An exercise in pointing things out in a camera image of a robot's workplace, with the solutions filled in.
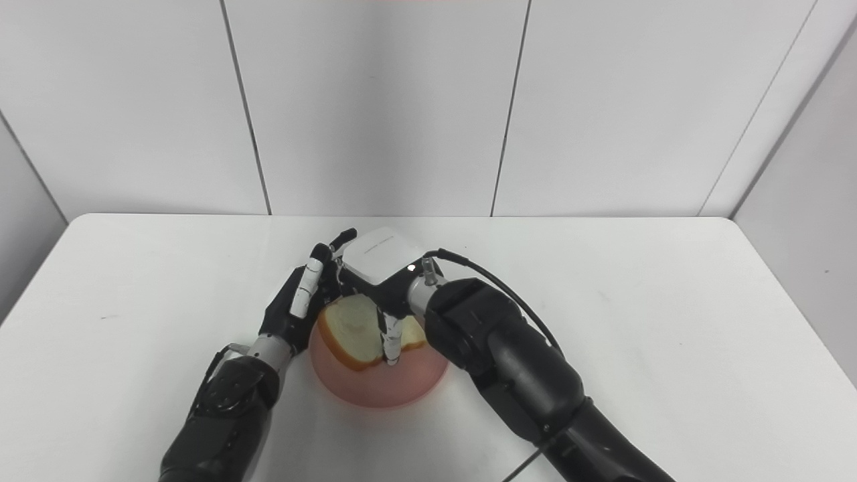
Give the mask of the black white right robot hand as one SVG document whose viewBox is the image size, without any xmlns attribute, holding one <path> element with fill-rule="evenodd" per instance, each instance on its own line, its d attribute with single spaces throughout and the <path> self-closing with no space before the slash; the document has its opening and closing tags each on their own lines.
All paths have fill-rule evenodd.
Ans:
<svg viewBox="0 0 857 482">
<path fill-rule="evenodd" d="M 383 358 L 398 363 L 403 351 L 404 320 L 415 315 L 409 301 L 413 284 L 423 276 L 424 252 L 392 228 L 359 235 L 341 255 L 339 281 L 376 306 Z"/>
</svg>

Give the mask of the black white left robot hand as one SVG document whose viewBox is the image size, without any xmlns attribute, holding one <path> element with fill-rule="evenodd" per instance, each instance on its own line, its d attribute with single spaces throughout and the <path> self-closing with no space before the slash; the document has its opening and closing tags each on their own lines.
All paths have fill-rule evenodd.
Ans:
<svg viewBox="0 0 857 482">
<path fill-rule="evenodd" d="M 318 315 L 325 306 L 342 296 L 339 251 L 356 237 L 358 230 L 349 228 L 330 243 L 318 243 L 313 247 L 306 262 L 291 272 L 267 305 L 260 335 L 279 337 L 293 354 L 308 348 Z"/>
</svg>

